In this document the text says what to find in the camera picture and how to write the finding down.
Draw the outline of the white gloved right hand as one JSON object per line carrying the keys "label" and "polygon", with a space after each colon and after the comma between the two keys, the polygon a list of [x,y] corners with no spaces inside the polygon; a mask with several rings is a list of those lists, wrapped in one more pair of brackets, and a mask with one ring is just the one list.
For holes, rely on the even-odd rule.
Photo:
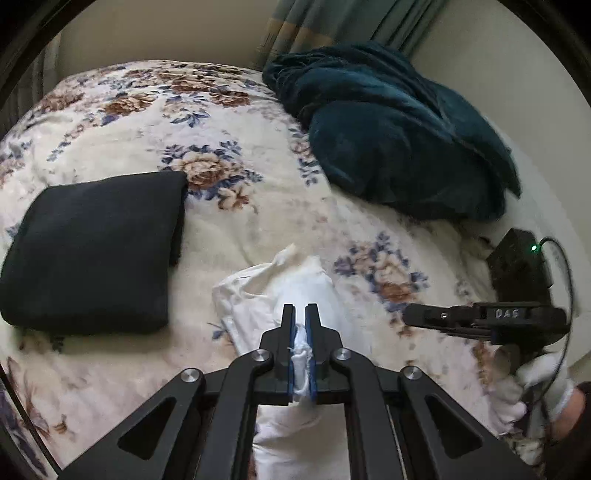
{"label": "white gloved right hand", "polygon": [[551,421],[560,417],[575,390],[561,358],[559,352],[544,352],[512,371],[511,367],[521,359],[518,348],[506,345],[496,350],[489,399],[491,422],[498,433],[510,432],[526,415],[528,393],[534,393],[535,399],[542,398],[537,405],[531,401],[531,407],[537,409],[543,404]]}

